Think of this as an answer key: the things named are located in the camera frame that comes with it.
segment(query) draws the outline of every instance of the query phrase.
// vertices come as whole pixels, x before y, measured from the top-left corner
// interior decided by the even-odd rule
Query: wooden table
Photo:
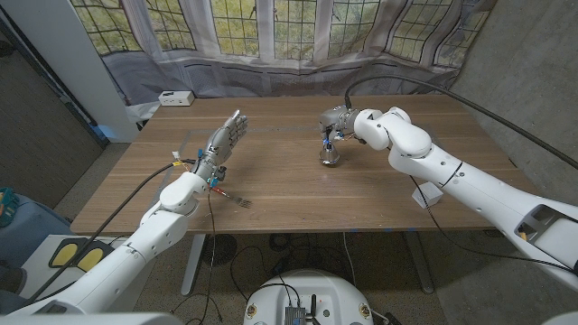
[[[319,114],[341,105],[342,97],[271,97],[196,99],[191,107],[160,107],[141,134],[106,177],[72,223],[79,234],[90,234],[150,173],[172,160],[182,147],[183,158],[195,158],[209,135],[235,109],[247,115],[247,135],[225,163],[227,177],[219,186],[244,199],[252,209],[211,195],[219,233],[338,232],[431,230],[427,211],[412,199],[409,177],[392,169],[387,151],[376,152],[356,140],[341,141],[336,168],[319,162],[322,141]],[[484,133],[471,115],[446,96],[353,97],[354,107],[387,111],[403,108],[414,124],[427,131],[445,151],[509,184],[537,193],[534,186]],[[161,174],[132,199],[105,229],[107,234],[131,233],[151,205],[160,185],[184,169],[175,168],[163,182]],[[209,233],[206,197],[189,231]],[[449,195],[432,211],[443,228],[487,229],[490,224]]]

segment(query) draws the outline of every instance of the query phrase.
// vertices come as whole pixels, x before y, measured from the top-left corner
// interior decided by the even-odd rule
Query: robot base
[[[311,318],[309,313],[312,308],[312,296],[315,295],[316,307],[313,317],[318,323],[322,325],[373,324],[367,299],[356,287],[339,276],[313,269],[293,270],[281,276],[286,284],[293,286],[299,293],[301,307],[304,309],[301,311],[308,314],[307,319]],[[283,282],[277,276],[263,285],[270,283]],[[295,320],[286,319],[286,312],[299,314],[297,296],[293,289],[287,288],[287,290],[291,296],[291,304],[295,308],[286,309],[289,306],[289,297],[284,286],[269,286],[249,297],[244,311],[243,324],[274,325],[287,324],[290,321],[290,325],[305,325],[304,321],[297,320],[299,317]]]

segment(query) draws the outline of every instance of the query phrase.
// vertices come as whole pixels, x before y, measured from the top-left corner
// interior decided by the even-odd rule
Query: blue object
[[[11,188],[0,189],[0,227],[10,225],[18,209],[19,201]]]
[[[70,222],[52,209],[23,195],[15,196],[20,206],[14,220],[0,228],[0,260],[10,268],[22,267],[48,235],[74,235]]]

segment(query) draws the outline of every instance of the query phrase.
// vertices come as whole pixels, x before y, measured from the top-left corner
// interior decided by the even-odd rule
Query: white curtain
[[[342,95],[395,73],[449,87],[492,1],[71,0],[126,104]],[[412,93],[375,80],[355,94]]]

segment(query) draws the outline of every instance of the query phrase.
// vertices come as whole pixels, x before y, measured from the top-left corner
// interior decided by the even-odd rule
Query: fork
[[[222,188],[217,187],[217,186],[213,186],[211,187],[212,190],[216,191],[218,194],[221,194],[231,200],[234,200],[235,203],[237,203],[239,206],[243,207],[243,208],[251,208],[251,205],[253,204],[253,202],[251,202],[250,200],[245,200],[243,198],[239,198],[239,197],[234,197],[230,194],[228,194],[227,192],[225,192]]]

